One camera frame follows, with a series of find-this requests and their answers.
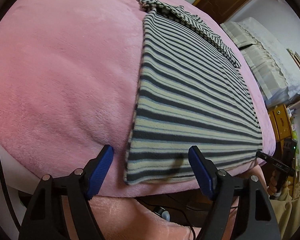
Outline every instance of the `bed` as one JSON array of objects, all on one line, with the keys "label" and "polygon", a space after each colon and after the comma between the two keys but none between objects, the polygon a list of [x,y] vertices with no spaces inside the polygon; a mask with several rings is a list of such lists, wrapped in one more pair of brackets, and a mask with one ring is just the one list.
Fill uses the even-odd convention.
[{"label": "bed", "polygon": [[222,29],[240,49],[268,108],[300,97],[300,70],[286,48],[256,19],[225,22]]},{"label": "bed", "polygon": [[[263,152],[272,155],[275,138],[266,106],[236,45],[199,9],[183,0],[161,1],[183,5],[186,11],[200,16],[232,49],[241,64],[240,73],[258,117]],[[136,0],[16,1],[0,22],[0,155],[8,185],[32,193],[42,175],[68,175],[94,158],[104,144],[110,144],[115,156],[100,196],[91,204],[96,214],[102,214],[106,205],[119,212],[126,201],[136,211],[142,209],[134,199],[118,197],[199,188],[195,179],[160,185],[126,185],[123,181],[145,14]],[[82,71],[83,66],[94,68]],[[73,87],[69,93],[64,86],[70,83],[77,89]],[[91,90],[92,83],[98,84],[94,90]],[[261,161],[253,160],[228,172],[237,175],[258,163]],[[142,212],[148,217],[149,211]],[[181,237],[190,237],[188,228],[156,217],[152,221],[153,226],[159,223],[163,227],[175,227]],[[127,234],[125,227],[121,225],[117,235],[109,231],[108,239]],[[176,239],[169,229],[167,234],[169,239]]]}]

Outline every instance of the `pink blanket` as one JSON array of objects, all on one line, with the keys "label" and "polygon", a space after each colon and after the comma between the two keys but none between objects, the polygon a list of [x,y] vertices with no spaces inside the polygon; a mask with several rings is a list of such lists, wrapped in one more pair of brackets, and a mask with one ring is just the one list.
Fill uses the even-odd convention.
[{"label": "pink blanket", "polygon": [[[274,132],[243,56],[221,28],[184,0],[239,59],[263,136],[272,154]],[[125,146],[138,83],[145,12],[136,0],[17,0],[0,22],[0,143],[41,177],[64,176],[99,153],[115,149],[100,191],[138,196],[198,188],[196,180],[174,184],[123,182]],[[253,167],[250,162],[232,175]]]}]

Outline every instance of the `wooden drawer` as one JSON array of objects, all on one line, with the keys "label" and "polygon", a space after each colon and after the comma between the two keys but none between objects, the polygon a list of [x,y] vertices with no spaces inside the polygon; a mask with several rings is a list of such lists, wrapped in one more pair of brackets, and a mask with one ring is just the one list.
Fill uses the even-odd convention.
[{"label": "wooden drawer", "polygon": [[271,124],[272,124],[272,128],[273,128],[273,131],[274,131],[275,141],[278,142],[278,141],[280,141],[280,137],[279,137],[277,124],[275,122],[274,113],[273,113],[273,111],[270,111],[268,114],[269,114],[270,121],[271,121]]},{"label": "wooden drawer", "polygon": [[281,105],[273,110],[274,119],[277,124],[280,140],[291,137],[291,124],[285,105]]}]

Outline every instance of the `person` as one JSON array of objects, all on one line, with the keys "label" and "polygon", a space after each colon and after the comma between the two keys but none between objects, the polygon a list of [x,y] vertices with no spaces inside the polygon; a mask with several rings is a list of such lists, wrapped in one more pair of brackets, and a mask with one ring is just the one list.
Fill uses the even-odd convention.
[{"label": "person", "polygon": [[[270,196],[277,192],[275,176],[276,172],[273,171],[267,188]],[[286,181],[282,186],[280,196],[275,200],[270,200],[282,240],[290,239],[300,226],[300,197],[293,200],[289,194],[288,185],[289,183]]]}]

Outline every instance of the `folded striped cloth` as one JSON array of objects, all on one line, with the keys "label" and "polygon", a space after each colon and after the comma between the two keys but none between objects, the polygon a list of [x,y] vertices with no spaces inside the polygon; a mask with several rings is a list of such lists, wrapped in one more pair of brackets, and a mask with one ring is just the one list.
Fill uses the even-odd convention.
[{"label": "folded striped cloth", "polygon": [[261,129],[231,49],[183,6],[139,3],[148,14],[125,182],[194,179],[192,145],[218,168],[254,159]]}]

